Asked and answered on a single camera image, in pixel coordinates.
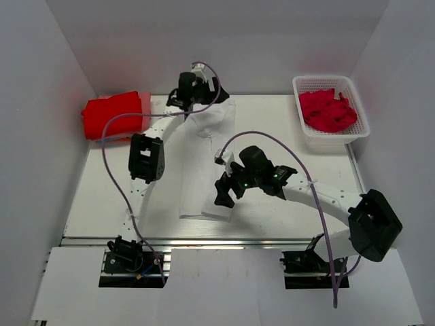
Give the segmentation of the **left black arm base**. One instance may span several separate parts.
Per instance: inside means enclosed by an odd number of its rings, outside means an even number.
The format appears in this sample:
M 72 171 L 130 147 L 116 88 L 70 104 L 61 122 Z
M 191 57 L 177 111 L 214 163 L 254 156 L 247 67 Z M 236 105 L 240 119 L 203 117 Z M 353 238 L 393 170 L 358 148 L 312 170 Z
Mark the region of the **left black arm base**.
M 159 273 L 158 263 L 162 265 L 164 253 L 145 251 L 142 242 L 127 241 L 121 236 L 107 243 L 108 251 L 105 256 L 103 271 L 108 274 L 126 273 Z

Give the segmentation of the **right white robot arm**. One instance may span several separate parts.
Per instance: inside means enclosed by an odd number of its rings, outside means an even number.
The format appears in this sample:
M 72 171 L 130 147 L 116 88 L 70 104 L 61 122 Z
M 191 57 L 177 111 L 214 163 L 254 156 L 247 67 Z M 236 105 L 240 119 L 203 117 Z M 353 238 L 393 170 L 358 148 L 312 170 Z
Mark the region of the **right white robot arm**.
M 343 231 L 314 237 L 305 249 L 300 260 L 314 270 L 324 270 L 332 258 L 361 256 L 380 262 L 403 229 L 386 197 L 375 189 L 356 194 L 310 181 L 294 168 L 275 166 L 255 145 L 239 157 L 237 163 L 231 154 L 215 155 L 215 163 L 225 168 L 215 182 L 216 206 L 231 209 L 246 190 L 258 188 L 269 196 L 321 209 L 345 225 Z

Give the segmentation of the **white t shirt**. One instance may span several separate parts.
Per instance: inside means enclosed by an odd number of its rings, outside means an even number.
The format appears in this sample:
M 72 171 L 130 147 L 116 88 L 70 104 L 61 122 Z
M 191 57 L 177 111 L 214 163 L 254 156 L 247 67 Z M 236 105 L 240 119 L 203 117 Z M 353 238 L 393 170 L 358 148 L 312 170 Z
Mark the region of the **white t shirt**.
M 215 182 L 225 167 L 214 162 L 225 143 L 235 135 L 236 104 L 227 99 L 184 122 L 179 217 L 229 222 L 232 210 L 217 206 Z

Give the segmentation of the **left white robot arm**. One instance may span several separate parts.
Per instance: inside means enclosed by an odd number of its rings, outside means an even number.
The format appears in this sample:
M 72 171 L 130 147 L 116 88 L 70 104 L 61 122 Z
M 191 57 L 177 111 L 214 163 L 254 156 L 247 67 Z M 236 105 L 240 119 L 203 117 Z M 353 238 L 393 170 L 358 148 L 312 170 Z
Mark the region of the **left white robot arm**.
M 187 117 L 208 111 L 212 105 L 224 102 L 229 97 L 214 75 L 208 79 L 201 63 L 196 63 L 190 72 L 179 75 L 178 87 L 168 96 L 162 113 L 145 131 L 135 133 L 130 142 L 128 171 L 130 192 L 123 194 L 126 202 L 126 217 L 119 235 L 127 240 L 140 241 L 137 227 L 143 204 L 165 168 L 164 144 Z

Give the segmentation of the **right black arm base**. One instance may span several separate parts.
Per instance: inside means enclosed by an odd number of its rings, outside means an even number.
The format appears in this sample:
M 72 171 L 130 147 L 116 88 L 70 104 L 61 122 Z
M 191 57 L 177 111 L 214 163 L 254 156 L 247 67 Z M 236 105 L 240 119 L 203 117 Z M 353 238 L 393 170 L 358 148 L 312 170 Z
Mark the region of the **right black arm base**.
M 324 239 L 323 234 L 312 238 L 308 247 L 304 251 L 285 251 L 279 261 L 284 266 L 284 272 L 288 274 L 298 273 L 330 273 L 330 263 L 328 255 L 322 259 L 314 252 L 317 243 Z

